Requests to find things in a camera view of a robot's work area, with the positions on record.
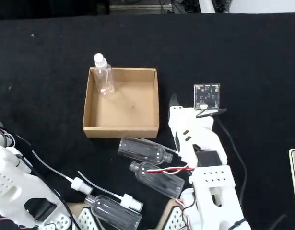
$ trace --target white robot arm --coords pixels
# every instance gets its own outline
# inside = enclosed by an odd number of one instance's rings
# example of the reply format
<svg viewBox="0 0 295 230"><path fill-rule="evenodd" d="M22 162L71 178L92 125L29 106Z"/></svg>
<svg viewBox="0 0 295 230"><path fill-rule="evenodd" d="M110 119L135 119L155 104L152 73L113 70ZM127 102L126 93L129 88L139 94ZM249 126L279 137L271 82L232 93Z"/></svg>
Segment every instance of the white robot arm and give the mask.
<svg viewBox="0 0 295 230"><path fill-rule="evenodd" d="M185 219L192 230L250 230L235 190L235 181L219 137L212 131L213 118L197 118L199 111L170 107L169 126L181 160L195 168L189 178L193 189L181 194Z"/></svg>
<svg viewBox="0 0 295 230"><path fill-rule="evenodd" d="M69 214L62 202L39 177L30 174L30 168L16 155L21 155L16 148L0 146L0 214L28 228L56 222L59 217L68 219L70 226ZM39 212L38 217L25 208L27 201L33 198L47 200L46 211Z"/></svg>

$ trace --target plastic bottle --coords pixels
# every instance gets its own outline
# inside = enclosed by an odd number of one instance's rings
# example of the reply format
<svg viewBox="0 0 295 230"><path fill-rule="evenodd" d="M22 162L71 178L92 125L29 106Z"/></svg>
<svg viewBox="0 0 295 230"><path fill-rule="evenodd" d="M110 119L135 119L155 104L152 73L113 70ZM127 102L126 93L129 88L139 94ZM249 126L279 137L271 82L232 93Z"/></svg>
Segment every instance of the plastic bottle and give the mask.
<svg viewBox="0 0 295 230"><path fill-rule="evenodd" d="M162 146L131 137L121 139L118 154L155 165L170 163L173 158L173 155L167 153Z"/></svg>
<svg viewBox="0 0 295 230"><path fill-rule="evenodd" d="M139 164L133 161L130 164L129 169L135 172L138 181L171 199L177 199L179 197L185 183L183 179L172 174L166 174L163 172L148 173L148 169L160 168L147 162Z"/></svg>
<svg viewBox="0 0 295 230"><path fill-rule="evenodd" d="M120 230L136 230L142 215L124 208L105 195L88 195L84 201L91 207L93 215Z"/></svg>
<svg viewBox="0 0 295 230"><path fill-rule="evenodd" d="M98 91L103 95L111 95L114 93L114 79L112 75L112 67L101 53L94 55L95 71L94 79Z"/></svg>

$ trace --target table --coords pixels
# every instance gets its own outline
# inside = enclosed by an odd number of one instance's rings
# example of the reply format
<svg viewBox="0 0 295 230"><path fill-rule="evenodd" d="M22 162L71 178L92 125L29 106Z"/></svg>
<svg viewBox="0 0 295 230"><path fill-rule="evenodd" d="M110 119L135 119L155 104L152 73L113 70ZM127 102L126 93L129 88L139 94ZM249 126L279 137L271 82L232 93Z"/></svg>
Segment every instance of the table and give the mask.
<svg viewBox="0 0 295 230"><path fill-rule="evenodd" d="M255 230L266 229L286 214L277 229L295 229L288 158L295 148L295 14L0 21L1 121L69 177L81 170L96 184L144 202L140 229L153 228L168 199L137 182L128 169L131 160L117 155L118 139L88 139L82 129L87 73L96 52L112 66L157 68L156 141L169 147L174 147L167 124L170 96L176 93L184 107L193 106L193 84L221 83L221 107L227 113L220 119L248 170L247 221ZM242 167L225 134L218 126L214 130L239 192ZM24 154L67 201L83 201L68 181L29 151ZM178 157L173 164L183 165Z"/></svg>

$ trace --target wire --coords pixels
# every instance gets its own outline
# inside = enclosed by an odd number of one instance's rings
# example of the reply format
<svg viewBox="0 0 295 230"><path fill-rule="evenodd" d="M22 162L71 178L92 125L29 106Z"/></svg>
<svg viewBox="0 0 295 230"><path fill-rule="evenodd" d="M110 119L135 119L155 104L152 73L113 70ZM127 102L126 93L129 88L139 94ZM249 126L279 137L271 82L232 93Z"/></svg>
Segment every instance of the wire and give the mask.
<svg viewBox="0 0 295 230"><path fill-rule="evenodd" d="M0 134L1 134L2 137L3 137L3 140L4 140L4 146L7 147L7 146L8 146L8 141L7 141L7 138L6 138L5 135L4 135L3 129L1 129L1 128L0 128Z"/></svg>
<svg viewBox="0 0 295 230"><path fill-rule="evenodd" d="M53 189L49 184L48 182L43 178L43 176L36 170L32 167L32 165L29 164L29 162L26 160L25 157L23 157L22 155L20 154L17 154L16 155L18 158L20 158L26 165L27 167L37 176L39 177L46 185L47 187L56 195L56 197L61 201L61 203L64 205L64 207L66 208L67 212L69 213L69 216L70 216L70 219L71 219L71 225L74 224L76 226L76 228L78 230L81 230L81 228L79 227L78 223L76 222L74 216L72 215L71 213L71 210L70 208L67 206L65 200L61 197L61 195L55 190Z"/></svg>
<svg viewBox="0 0 295 230"><path fill-rule="evenodd" d="M180 10L180 8L175 4L175 1L172 1L172 3L173 3L173 5L176 7L176 9L177 9L180 13L182 13L182 11Z"/></svg>
<svg viewBox="0 0 295 230"><path fill-rule="evenodd" d="M31 146L31 144L29 143L29 141L27 141L27 140L25 140L24 138L22 138L21 136L19 136L19 135L17 135L17 134L15 134L19 139L21 139L21 140L23 140L24 142L26 142L30 147L32 147ZM56 173L56 174L58 174L59 176L62 176L62 177L64 177L65 179L67 179L68 181L70 181L71 183L73 182L73 180L71 179L71 178L69 178L68 176L66 176L66 175L64 175L64 174L62 174L62 173L60 173L59 171L57 171L57 170L55 170L54 168L51 168L48 164L46 164L38 155L37 155L37 153L34 151L34 150L32 150L32 153L33 153L33 155L46 167L46 168L48 168L48 169L50 169L51 171L53 171L54 173Z"/></svg>
<svg viewBox="0 0 295 230"><path fill-rule="evenodd" d="M196 195L195 195L195 189L194 189L194 187L193 187L193 198L194 198L193 203L192 203L190 206L185 207L185 208L181 211L181 217L183 218L183 220L184 220L184 222L186 223L187 228L188 228L189 230L191 230L190 225L189 225L189 218L188 218L188 216L187 216L187 222L186 222L185 219L184 219L184 213L185 213L185 210L186 210L187 208L190 208L190 207L194 206L195 203L196 203Z"/></svg>
<svg viewBox="0 0 295 230"><path fill-rule="evenodd" d="M103 192L105 192L105 193L108 193L108 194L110 194L110 195L112 195L112 196L114 196L114 197L116 197L116 198L118 198L118 199L123 199L123 197L121 197L121 196L119 196L119 195L117 195L117 194L115 194L115 193L112 193L112 192L110 192L110 191L108 191L108 190L106 190L106 189L104 189L104 188L102 188L102 187L99 187L99 186L97 186L97 185L95 185L94 183L92 183L88 178L86 178L85 176L84 176L84 174L82 173L82 172L80 172L80 171L77 171L78 172L78 174L88 183L88 184L90 184L91 186L93 186L94 188L97 188L97 189L99 189L99 190L101 190L101 191L103 191Z"/></svg>
<svg viewBox="0 0 295 230"><path fill-rule="evenodd" d="M6 136L8 136L9 138L12 139L13 146L11 146L11 147L14 147L16 145L16 141L15 141L14 137L10 133L5 133L4 135L6 135Z"/></svg>
<svg viewBox="0 0 295 230"><path fill-rule="evenodd" d="M242 160L242 157L240 156L240 154L239 154L239 152L238 152L238 150L237 150L237 148L235 146L234 140L233 140L232 136L230 135L230 133L228 132L228 130L225 128L225 126L222 124L222 122L220 121L219 118L215 117L215 120L218 122L219 126L224 131L224 133L227 134L227 136L228 136L228 138L230 140L230 143L233 146L235 154L238 157L238 159L239 159L239 161L240 161L240 163L241 163L241 165L243 167L243 170L244 170L244 180L243 180L243 183L242 183L242 186L241 186L241 189L240 189L240 194L239 194L239 203L240 203L240 206L241 206L241 209L242 209L243 195L244 195L244 191L245 191L245 187L246 187L247 179L248 179L247 167L244 164L244 162Z"/></svg>
<svg viewBox="0 0 295 230"><path fill-rule="evenodd" d="M165 174L171 174L171 175L174 175L174 174L177 174L177 173L179 173L181 170L177 170L177 171L175 171L175 172L166 172L166 171L163 171Z"/></svg>
<svg viewBox="0 0 295 230"><path fill-rule="evenodd" d="M193 171L194 168L190 168L187 165L183 167L168 167L164 169L148 169L146 170L147 173L161 173L165 171L171 171L171 170L187 170L187 171Z"/></svg>
<svg viewBox="0 0 295 230"><path fill-rule="evenodd" d="M216 116L216 115L220 115L220 114L223 114L227 111L227 109L218 109L218 111L216 112L213 112L213 113L209 113L209 114L202 114L202 111L199 112L197 115L196 115L196 118L203 118L203 117L208 117L208 116Z"/></svg>
<svg viewBox="0 0 295 230"><path fill-rule="evenodd" d="M174 149L171 149L171 148L169 148L169 147L167 147L167 146L161 145L161 144L159 144L159 143L157 143L157 142L153 142L153 141L148 140L148 139L145 139L145 138L141 138L141 140L145 140L146 142L150 142L150 143L155 144L155 145L160 145L160 146L162 146L163 148L165 148L166 150L169 150L169 151L171 151L171 152L173 152L173 153L178 154L178 151L176 151L176 150L174 150Z"/></svg>
<svg viewBox="0 0 295 230"><path fill-rule="evenodd" d="M98 217L96 217L96 221L97 221L98 225L100 226L101 230L106 230L106 229L104 228L104 226L102 225L102 223L100 222L100 220L99 220Z"/></svg>

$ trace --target cardboard box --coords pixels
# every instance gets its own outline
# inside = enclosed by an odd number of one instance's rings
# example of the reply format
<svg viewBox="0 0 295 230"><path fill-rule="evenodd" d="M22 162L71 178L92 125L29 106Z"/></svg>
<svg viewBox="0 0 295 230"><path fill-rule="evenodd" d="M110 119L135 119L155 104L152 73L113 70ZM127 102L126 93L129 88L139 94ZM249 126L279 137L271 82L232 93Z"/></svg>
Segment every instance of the cardboard box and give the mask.
<svg viewBox="0 0 295 230"><path fill-rule="evenodd" d="M83 130L89 138L156 138L159 129L156 69L113 68L115 93L102 96L90 68Z"/></svg>

